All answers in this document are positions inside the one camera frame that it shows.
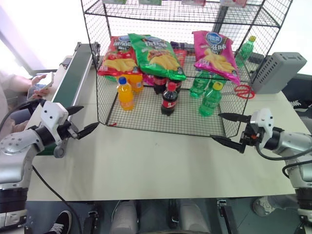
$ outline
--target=bottle cap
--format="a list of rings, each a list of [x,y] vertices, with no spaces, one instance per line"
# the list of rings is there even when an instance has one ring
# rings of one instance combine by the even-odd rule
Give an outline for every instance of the bottle cap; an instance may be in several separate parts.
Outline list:
[[[223,88],[223,84],[219,81],[216,81],[214,84],[213,84],[213,89],[214,90],[221,90]]]
[[[168,90],[169,90],[169,91],[174,91],[174,90],[176,90],[176,84],[173,83],[173,82],[169,82],[169,84],[168,84]]]
[[[256,37],[255,37],[255,36],[250,36],[250,38],[249,38],[249,40],[250,40],[251,42],[254,42],[254,41],[255,41],[255,39],[256,39]]]
[[[118,82],[119,82],[119,84],[126,84],[127,79],[126,79],[126,77],[119,77]]]

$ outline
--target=sneaker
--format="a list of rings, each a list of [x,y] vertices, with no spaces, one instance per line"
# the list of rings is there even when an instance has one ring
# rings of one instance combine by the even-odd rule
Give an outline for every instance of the sneaker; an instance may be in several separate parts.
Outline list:
[[[262,196],[253,202],[253,211],[260,217],[265,217],[275,211],[268,201],[267,196]]]
[[[295,101],[290,101],[292,107],[294,108],[295,111],[299,112],[306,112],[307,109],[312,107],[312,101],[302,101],[302,100],[295,100]]]
[[[68,234],[72,226],[72,214],[63,211],[59,214],[53,227],[46,234]]]

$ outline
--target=wire basket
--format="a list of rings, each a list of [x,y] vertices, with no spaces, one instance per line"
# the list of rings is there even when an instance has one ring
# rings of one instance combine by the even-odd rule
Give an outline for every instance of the wire basket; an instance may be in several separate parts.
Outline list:
[[[128,33],[149,34],[167,41],[193,44],[193,31],[214,31],[229,37],[232,50],[238,51],[249,36],[256,36],[254,52],[265,58],[284,22],[292,0],[249,0],[244,8],[220,6],[219,1],[206,1],[204,7],[181,4],[180,0],[163,0],[161,6],[142,5],[138,0],[126,4],[104,4],[102,0],[81,0],[90,45],[100,44],[93,53],[95,64],[101,64],[111,36]],[[260,63],[246,62],[239,71],[241,82],[250,84],[251,73],[257,73]],[[114,127],[209,137],[236,136],[239,122],[224,120],[219,113],[243,114],[247,99],[228,94],[236,85],[227,82],[222,100],[210,117],[202,117],[202,99],[190,97],[189,89],[197,71],[194,56],[187,56],[183,67],[187,80],[182,83],[175,112],[171,116],[160,111],[161,95],[145,86],[135,95],[132,111],[121,109],[117,100],[117,83],[97,75],[97,115],[99,122]]]

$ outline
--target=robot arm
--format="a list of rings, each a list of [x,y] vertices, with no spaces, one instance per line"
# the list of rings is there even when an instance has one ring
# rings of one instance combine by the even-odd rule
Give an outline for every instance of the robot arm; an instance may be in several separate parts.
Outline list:
[[[222,136],[212,136],[214,140],[241,153],[245,151],[246,145],[255,146],[266,159],[285,160],[285,168],[298,199],[299,218],[305,225],[306,233],[312,232],[312,136],[288,133],[273,127],[273,116],[269,109],[256,111],[252,116],[231,113],[219,115],[230,121],[245,122],[247,126],[239,143]],[[261,152],[263,148],[281,157],[268,157]]]
[[[98,126],[98,122],[93,123],[78,132],[67,120],[82,108],[65,109],[59,103],[46,101],[39,127],[12,133],[0,142],[0,232],[26,222],[25,203],[35,155],[52,143],[60,145],[70,137],[81,139]]]

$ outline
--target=cable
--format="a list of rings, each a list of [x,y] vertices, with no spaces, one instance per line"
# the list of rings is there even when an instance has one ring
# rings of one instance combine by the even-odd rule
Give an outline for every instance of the cable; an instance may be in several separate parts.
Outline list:
[[[296,162],[293,164],[286,165],[285,167],[282,168],[282,172],[283,172],[284,176],[289,178],[289,175],[287,175],[287,173],[286,173],[286,169],[288,169],[290,167],[294,167],[294,166],[300,166],[300,165],[308,164],[308,163],[312,163],[312,160],[308,160],[308,161],[304,161],[304,162]]]
[[[260,154],[261,157],[263,157],[265,159],[268,159],[268,160],[273,160],[273,161],[291,160],[291,159],[295,159],[295,158],[301,157],[303,155],[306,155],[309,152],[312,152],[312,147],[311,147],[311,148],[309,148],[309,149],[307,149],[305,151],[302,151],[302,152],[300,152],[300,153],[298,153],[296,155],[293,155],[293,156],[288,156],[288,157],[269,157],[269,156],[264,155],[261,152],[261,150],[259,148],[259,144],[257,144],[255,146],[255,148],[257,149],[257,152],[258,152],[258,154]]]
[[[115,206],[115,208],[114,208],[114,210],[113,210],[113,213],[112,213],[112,222],[113,222],[113,218],[114,218],[114,213],[115,213],[115,211],[116,211],[116,209],[117,209],[117,206],[119,205],[120,201],[121,201],[121,200],[119,200],[119,201],[117,202],[117,204],[116,204],[116,206]]]
[[[3,128],[3,126],[4,126],[4,123],[6,122],[6,120],[9,118],[9,116],[10,116],[13,112],[18,111],[18,110],[20,110],[21,108],[23,108],[23,107],[25,107],[25,106],[27,106],[27,105],[29,105],[29,104],[31,104],[31,103],[35,103],[35,102],[41,103],[41,102],[43,102],[43,101],[45,102],[44,99],[33,99],[33,100],[30,100],[30,101],[26,101],[26,102],[23,102],[21,105],[15,107],[15,108],[12,109],[11,111],[9,111],[9,112],[4,116],[3,120],[1,121],[1,124],[0,124],[0,131],[2,130],[2,128]]]
[[[77,221],[77,224],[78,224],[79,233],[82,234],[81,224],[80,224],[79,217],[78,217],[76,211],[71,207],[71,205],[69,205],[67,203],[67,201],[65,201],[65,199],[63,197],[61,197],[61,195],[59,195],[54,189],[52,189],[52,187],[44,180],[44,178],[42,178],[42,176],[40,175],[40,173],[37,171],[37,169],[34,166],[33,166],[33,170],[36,173],[36,175],[39,177],[39,179],[44,183],[44,185],[47,186],[48,189],[51,190],[51,192],[53,192],[62,202],[64,202],[64,204],[74,214],[76,221]]]

